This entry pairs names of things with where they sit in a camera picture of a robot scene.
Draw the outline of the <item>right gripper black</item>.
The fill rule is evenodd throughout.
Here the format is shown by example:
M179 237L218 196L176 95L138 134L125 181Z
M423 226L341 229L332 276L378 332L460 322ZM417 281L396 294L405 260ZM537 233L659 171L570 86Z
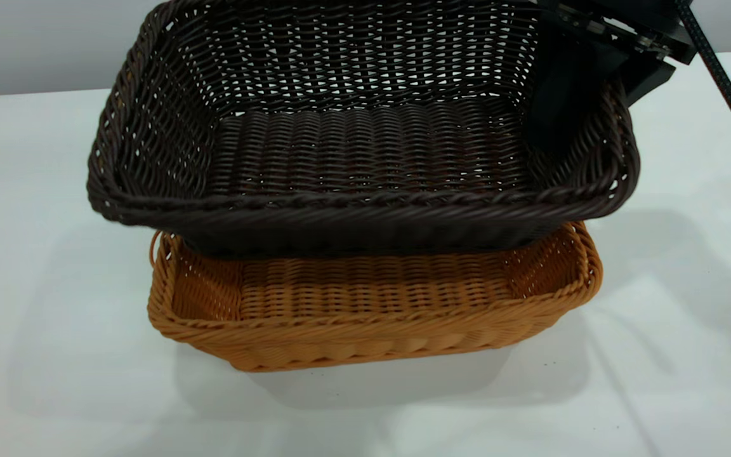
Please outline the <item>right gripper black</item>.
M619 70L633 106L668 82L676 67L698 53L679 6L690 1L536 1L534 91L526 112L526 139L547 154L565 154L591 112L603 82ZM615 46L655 56L630 56Z

